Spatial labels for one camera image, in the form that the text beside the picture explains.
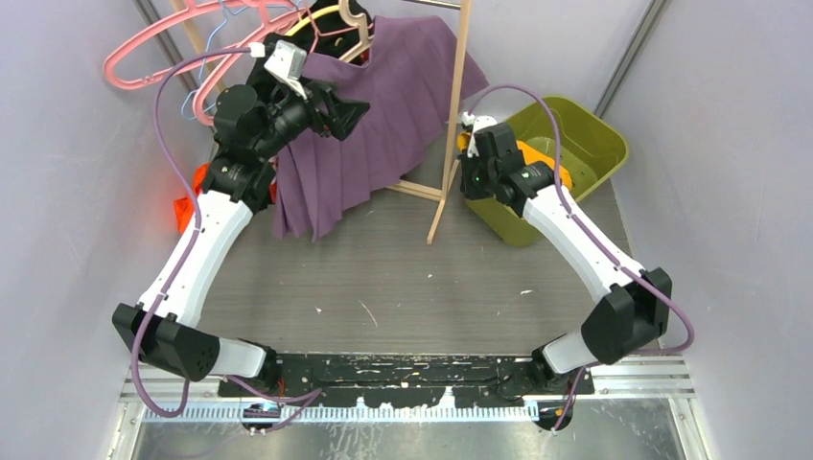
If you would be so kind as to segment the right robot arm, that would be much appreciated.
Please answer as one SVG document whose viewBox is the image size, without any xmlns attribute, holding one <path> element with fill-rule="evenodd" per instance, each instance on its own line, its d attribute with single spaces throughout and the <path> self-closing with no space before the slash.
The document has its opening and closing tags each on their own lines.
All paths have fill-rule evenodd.
<svg viewBox="0 0 813 460">
<path fill-rule="evenodd" d="M 558 392 L 571 371 L 614 364 L 667 330 L 670 277 L 645 269 L 615 246 L 579 208 L 552 159 L 530 160 L 510 125 L 490 116 L 463 123 L 458 137 L 467 198 L 494 198 L 539 231 L 585 284 L 595 306 L 572 332 L 532 353 L 532 379 Z"/>
</svg>

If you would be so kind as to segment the pink plastic hanger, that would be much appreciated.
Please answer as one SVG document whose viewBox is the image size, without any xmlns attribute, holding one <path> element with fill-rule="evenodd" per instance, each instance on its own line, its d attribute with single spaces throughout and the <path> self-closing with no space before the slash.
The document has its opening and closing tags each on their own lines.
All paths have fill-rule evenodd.
<svg viewBox="0 0 813 460">
<path fill-rule="evenodd" d="M 215 38 L 231 19 L 243 12 L 255 12 L 259 20 L 255 30 L 234 44 L 223 47 L 223 50 L 247 47 L 250 43 L 262 43 L 269 34 L 283 35 L 300 20 L 308 18 L 312 9 L 310 1 L 219 1 L 218 5 L 224 15 L 224 22 L 210 33 L 212 38 Z M 247 57 L 248 54 L 228 54 L 209 57 L 204 61 L 203 67 L 214 62 L 216 65 L 213 70 L 206 71 L 205 77 L 190 99 L 192 115 L 198 122 L 208 127 L 214 126 L 215 99 L 228 86 L 227 74 L 231 68 L 241 58 Z"/>
</svg>

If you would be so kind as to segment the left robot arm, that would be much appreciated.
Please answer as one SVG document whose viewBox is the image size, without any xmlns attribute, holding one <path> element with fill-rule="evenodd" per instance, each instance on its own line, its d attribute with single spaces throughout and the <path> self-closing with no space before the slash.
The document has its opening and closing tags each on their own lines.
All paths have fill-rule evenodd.
<svg viewBox="0 0 813 460">
<path fill-rule="evenodd" d="M 133 366 L 148 364 L 189 381 L 237 376 L 258 396 L 276 389 L 276 352 L 199 330 L 202 307 L 231 246 L 271 202 L 272 158 L 303 134 L 346 139 L 369 108 L 318 80 L 280 83 L 267 93 L 238 84 L 218 96 L 219 148 L 193 215 L 155 281 L 135 305 L 121 304 L 112 316 Z"/>
</svg>

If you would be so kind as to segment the purple skirt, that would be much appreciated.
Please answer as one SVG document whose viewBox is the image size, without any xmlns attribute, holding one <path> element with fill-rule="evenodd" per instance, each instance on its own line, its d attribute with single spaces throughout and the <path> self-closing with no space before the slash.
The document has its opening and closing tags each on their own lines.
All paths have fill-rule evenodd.
<svg viewBox="0 0 813 460">
<path fill-rule="evenodd" d="M 343 100 L 368 112 L 344 141 L 306 130 L 278 155 L 273 233 L 331 232 L 344 211 L 395 185 L 422 163 L 428 144 L 447 130 L 456 36 L 438 16 L 375 20 L 363 65 L 312 54 L 306 77 L 331 82 Z"/>
</svg>

